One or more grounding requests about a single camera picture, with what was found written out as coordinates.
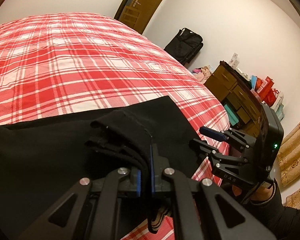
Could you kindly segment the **person's right hand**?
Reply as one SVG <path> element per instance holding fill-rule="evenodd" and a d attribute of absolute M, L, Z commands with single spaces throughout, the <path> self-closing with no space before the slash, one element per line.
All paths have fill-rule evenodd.
<path fill-rule="evenodd" d="M 273 184 L 271 187 L 266 188 L 263 186 L 260 186 L 251 196 L 250 200 L 255 202 L 266 202 L 270 200 L 271 196 L 275 192 L 275 184 Z"/>

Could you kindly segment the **black-sleeved right forearm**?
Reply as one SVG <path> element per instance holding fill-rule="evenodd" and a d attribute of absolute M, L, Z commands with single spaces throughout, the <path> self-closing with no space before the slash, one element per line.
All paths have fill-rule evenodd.
<path fill-rule="evenodd" d="M 300 239 L 300 209 L 283 206 L 277 182 L 266 202 L 248 200 L 243 207 L 268 228 L 277 239 Z"/>

